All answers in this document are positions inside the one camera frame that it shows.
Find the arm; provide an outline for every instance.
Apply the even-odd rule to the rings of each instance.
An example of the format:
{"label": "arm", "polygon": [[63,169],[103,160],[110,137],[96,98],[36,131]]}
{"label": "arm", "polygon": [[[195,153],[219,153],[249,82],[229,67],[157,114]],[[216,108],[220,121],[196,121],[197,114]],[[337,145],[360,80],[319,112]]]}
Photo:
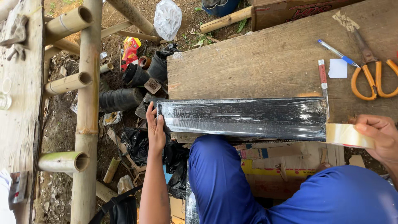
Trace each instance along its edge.
{"label": "arm", "polygon": [[375,140],[376,148],[366,151],[384,165],[398,190],[398,130],[394,121],[388,117],[359,115],[355,129]]}
{"label": "arm", "polygon": [[148,122],[148,162],[146,165],[144,186],[140,204],[140,223],[170,223],[170,202],[167,183],[163,173],[162,150],[166,144],[163,132],[163,116],[156,121],[156,109],[152,111],[153,102],[146,112]]}

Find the blue pants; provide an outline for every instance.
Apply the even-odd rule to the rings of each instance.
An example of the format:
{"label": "blue pants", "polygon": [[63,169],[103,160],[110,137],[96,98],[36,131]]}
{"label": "blue pants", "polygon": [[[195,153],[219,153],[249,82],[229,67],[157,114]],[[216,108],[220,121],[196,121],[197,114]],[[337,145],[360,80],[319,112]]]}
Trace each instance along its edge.
{"label": "blue pants", "polygon": [[301,184],[292,198],[268,210],[258,204],[236,149],[223,136],[196,139],[189,182],[200,223],[398,224],[398,193],[376,173],[357,166],[331,167]]}

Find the hand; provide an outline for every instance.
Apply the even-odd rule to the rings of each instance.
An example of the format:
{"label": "hand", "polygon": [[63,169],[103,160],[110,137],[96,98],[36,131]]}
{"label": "hand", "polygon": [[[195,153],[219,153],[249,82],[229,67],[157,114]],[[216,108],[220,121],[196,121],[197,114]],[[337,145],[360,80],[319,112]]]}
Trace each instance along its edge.
{"label": "hand", "polygon": [[373,158],[398,165],[398,130],[391,118],[362,114],[355,121],[355,129],[375,140],[376,149],[366,149]]}
{"label": "hand", "polygon": [[149,151],[148,153],[154,153],[155,155],[161,155],[164,146],[166,145],[166,134],[163,131],[164,119],[162,115],[158,116],[156,120],[155,114],[157,109],[152,110],[153,102],[148,106],[146,111],[146,121],[148,122],[148,140],[149,140]]}

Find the blue bucket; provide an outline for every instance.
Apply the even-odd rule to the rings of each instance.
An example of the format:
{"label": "blue bucket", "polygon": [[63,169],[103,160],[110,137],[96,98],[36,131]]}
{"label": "blue bucket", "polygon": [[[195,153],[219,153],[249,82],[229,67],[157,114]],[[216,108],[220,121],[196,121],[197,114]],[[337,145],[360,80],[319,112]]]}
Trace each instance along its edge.
{"label": "blue bucket", "polygon": [[206,8],[202,3],[202,9],[208,14],[218,17],[223,17],[230,14],[238,5],[240,0],[227,0],[222,5],[215,5],[213,8]]}

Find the tape roll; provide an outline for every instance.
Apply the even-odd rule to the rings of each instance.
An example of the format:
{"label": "tape roll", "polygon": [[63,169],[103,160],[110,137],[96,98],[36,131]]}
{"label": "tape roll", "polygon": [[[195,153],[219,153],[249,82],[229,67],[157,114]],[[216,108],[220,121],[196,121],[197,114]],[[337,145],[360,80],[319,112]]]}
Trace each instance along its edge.
{"label": "tape roll", "polygon": [[353,124],[326,124],[326,143],[374,149],[375,140],[354,129]]}

